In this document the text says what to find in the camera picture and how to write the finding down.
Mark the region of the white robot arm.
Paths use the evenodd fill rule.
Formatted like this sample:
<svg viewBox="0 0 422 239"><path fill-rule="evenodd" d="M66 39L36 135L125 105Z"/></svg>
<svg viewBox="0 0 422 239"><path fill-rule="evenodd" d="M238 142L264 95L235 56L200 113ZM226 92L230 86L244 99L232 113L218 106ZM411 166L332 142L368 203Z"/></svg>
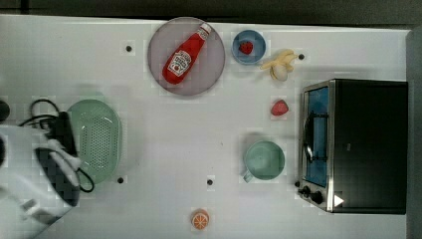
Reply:
<svg viewBox="0 0 422 239"><path fill-rule="evenodd" d="M80 200L76 144L68 114L47 129L1 127L1 239L34 239Z"/></svg>

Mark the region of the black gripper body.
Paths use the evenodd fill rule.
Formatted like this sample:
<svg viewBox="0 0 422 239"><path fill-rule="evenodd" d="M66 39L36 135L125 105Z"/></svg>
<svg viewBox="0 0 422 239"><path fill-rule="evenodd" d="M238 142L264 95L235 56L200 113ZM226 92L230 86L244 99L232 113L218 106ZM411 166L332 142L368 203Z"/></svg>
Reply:
<svg viewBox="0 0 422 239"><path fill-rule="evenodd" d="M77 156L75 137L73 134L70 116L66 112L59 112L59 115L49 122L48 139L56 139L71 156Z"/></svg>

